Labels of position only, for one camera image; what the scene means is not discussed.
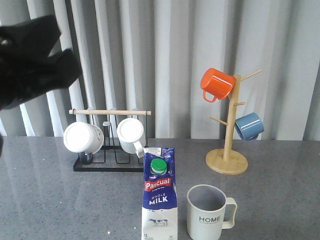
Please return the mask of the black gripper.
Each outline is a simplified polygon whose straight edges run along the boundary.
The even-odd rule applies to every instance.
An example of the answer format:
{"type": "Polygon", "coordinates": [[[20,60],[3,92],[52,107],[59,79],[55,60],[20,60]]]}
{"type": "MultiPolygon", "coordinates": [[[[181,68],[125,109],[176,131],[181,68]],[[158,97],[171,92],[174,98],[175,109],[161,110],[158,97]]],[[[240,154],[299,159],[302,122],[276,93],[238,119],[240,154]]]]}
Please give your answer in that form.
{"type": "Polygon", "coordinates": [[[50,55],[61,31],[54,15],[0,28],[0,108],[9,110],[49,91],[69,88],[82,74],[71,49],[50,55]]]}

